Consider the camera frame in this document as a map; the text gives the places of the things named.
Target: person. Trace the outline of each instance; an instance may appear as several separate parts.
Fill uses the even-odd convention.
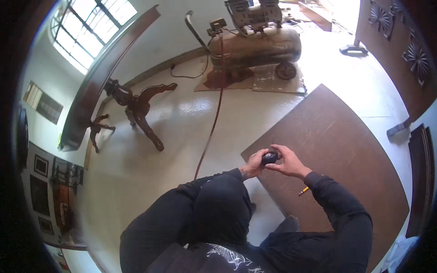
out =
[[[91,139],[91,142],[93,143],[94,148],[96,149],[97,154],[99,153],[99,148],[97,147],[97,143],[96,143],[96,135],[98,133],[100,133],[101,129],[108,129],[108,130],[115,131],[115,126],[107,126],[107,125],[99,123],[100,121],[102,121],[108,117],[109,117],[109,115],[106,114],[104,116],[97,117],[94,121],[90,121],[90,125],[89,125],[89,127],[91,128],[90,139]]]
[[[179,185],[158,198],[121,235],[122,272],[365,272],[372,249],[365,208],[289,148],[271,147],[283,163],[265,168],[302,179],[333,232],[299,232],[297,219],[287,216],[260,246],[247,242],[254,211],[243,181],[261,174],[268,152],[262,149],[241,168]]]

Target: yellow pencil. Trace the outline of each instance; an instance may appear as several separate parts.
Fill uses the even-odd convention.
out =
[[[306,187],[305,189],[303,189],[303,191],[301,191],[300,193],[299,193],[299,196],[301,196],[304,192],[306,192],[307,190],[309,190],[309,188],[308,187]]]

